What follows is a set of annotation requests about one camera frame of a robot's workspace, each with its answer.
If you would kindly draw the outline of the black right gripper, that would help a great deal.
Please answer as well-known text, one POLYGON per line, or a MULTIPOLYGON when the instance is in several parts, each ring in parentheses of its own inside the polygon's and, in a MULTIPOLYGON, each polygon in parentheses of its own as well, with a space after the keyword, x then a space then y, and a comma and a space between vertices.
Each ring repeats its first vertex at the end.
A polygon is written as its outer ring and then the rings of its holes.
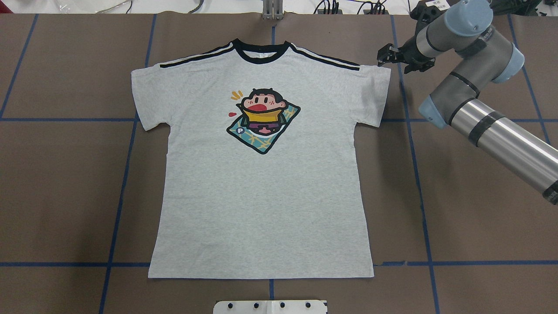
POLYGON ((419 51, 415 37, 407 40, 400 48, 395 48, 393 44, 386 44, 378 50, 378 66, 400 62, 406 64, 404 74, 415 71, 424 73, 435 65, 435 58, 424 56, 419 51))

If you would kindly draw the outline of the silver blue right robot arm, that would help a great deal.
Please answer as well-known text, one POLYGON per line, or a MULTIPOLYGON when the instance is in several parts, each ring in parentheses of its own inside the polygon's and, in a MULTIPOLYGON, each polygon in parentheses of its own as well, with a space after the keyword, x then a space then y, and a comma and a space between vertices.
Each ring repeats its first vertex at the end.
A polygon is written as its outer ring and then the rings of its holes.
POLYGON ((524 55, 493 25, 486 0, 461 0, 445 11, 418 5, 411 17, 416 30, 401 47, 386 44, 378 65, 403 63, 405 72, 424 72, 437 56, 454 50, 462 61, 421 103, 419 113, 442 129, 450 126, 557 204, 557 150, 479 100, 490 83, 517 74, 524 55))

